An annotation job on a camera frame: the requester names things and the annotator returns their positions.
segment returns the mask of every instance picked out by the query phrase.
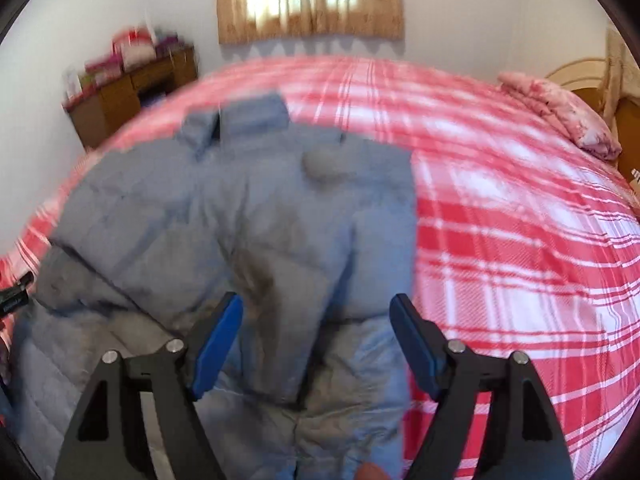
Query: metal bolt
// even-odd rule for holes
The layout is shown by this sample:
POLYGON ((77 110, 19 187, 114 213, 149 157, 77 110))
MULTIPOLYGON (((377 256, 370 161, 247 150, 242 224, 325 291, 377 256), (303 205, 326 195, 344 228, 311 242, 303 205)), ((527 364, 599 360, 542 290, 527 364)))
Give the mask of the metal bolt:
POLYGON ((108 350, 102 355, 102 362, 110 365, 117 361, 119 355, 115 350, 108 350))
POLYGON ((516 361, 519 365, 525 365, 529 362, 529 356, 524 352, 517 350, 513 353, 513 360, 516 361))
POLYGON ((454 354, 462 354, 462 352, 464 352, 466 348, 465 344, 460 341, 460 339, 452 339, 451 341, 449 341, 447 346, 449 347, 449 350, 451 350, 454 354))
POLYGON ((172 354, 178 353, 183 348, 184 343, 182 342, 182 339, 171 339, 171 341, 166 344, 166 349, 172 354))

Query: gray fabric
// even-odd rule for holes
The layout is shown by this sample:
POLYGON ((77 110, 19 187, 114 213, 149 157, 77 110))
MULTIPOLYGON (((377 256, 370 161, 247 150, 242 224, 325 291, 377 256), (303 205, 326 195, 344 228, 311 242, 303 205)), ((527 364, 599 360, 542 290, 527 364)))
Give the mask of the gray fabric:
POLYGON ((409 153, 290 123, 275 95, 107 154, 18 324, 21 444, 50 478, 102 352, 151 352, 234 290, 242 328, 196 405, 228 478, 351 479, 363 461, 396 478, 408 392, 387 311, 412 290, 415 229, 409 153))

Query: red plaid bedsheet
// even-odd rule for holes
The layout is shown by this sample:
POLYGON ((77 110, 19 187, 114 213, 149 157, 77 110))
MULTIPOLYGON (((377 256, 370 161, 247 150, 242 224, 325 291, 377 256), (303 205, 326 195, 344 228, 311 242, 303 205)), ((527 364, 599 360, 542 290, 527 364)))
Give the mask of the red plaid bedsheet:
MULTIPOLYGON (((294 120, 414 150, 416 305, 476 351, 531 355, 576 478, 588 478, 640 398, 640 204, 622 177, 494 86, 348 57, 229 66, 138 116, 101 152, 170 136, 190 110, 272 88, 294 120)), ((66 197, 101 152, 82 161, 0 260, 0 286, 37 270, 66 197)), ((412 389, 407 463, 434 413, 412 389)), ((476 408, 460 478, 478 461, 487 402, 476 408)))

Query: wall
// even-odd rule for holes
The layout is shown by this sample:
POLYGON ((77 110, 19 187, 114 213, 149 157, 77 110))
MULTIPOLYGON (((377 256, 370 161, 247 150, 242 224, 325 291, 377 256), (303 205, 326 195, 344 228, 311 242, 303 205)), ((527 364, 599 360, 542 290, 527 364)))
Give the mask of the wall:
POLYGON ((193 39, 206 73, 255 56, 353 54, 405 59, 495 80, 505 68, 546 75, 604 54, 606 14, 596 0, 404 0, 404 42, 348 37, 221 48, 215 0, 150 0, 158 25, 193 39))
POLYGON ((0 254, 83 153, 62 73, 143 20, 146 0, 31 0, 0 44, 0 254))

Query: bed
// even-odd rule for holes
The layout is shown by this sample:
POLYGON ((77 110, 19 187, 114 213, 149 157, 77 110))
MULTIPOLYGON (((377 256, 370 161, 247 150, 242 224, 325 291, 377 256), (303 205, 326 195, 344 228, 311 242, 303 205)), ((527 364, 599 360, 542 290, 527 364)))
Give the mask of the bed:
MULTIPOLYGON (((413 151, 414 303, 447 338, 533 358, 577 479, 603 463, 640 399, 640 204, 612 167, 497 86, 405 62, 350 57, 233 65, 140 114, 36 212, 0 260, 0 288, 37 271, 74 185, 107 150, 170 136, 189 111, 277 88, 295 121, 413 151)), ((0 333, 9 345, 12 320, 0 333)), ((435 404, 412 385, 404 456, 435 404)), ((458 472, 473 476, 488 415, 479 399, 458 472)))

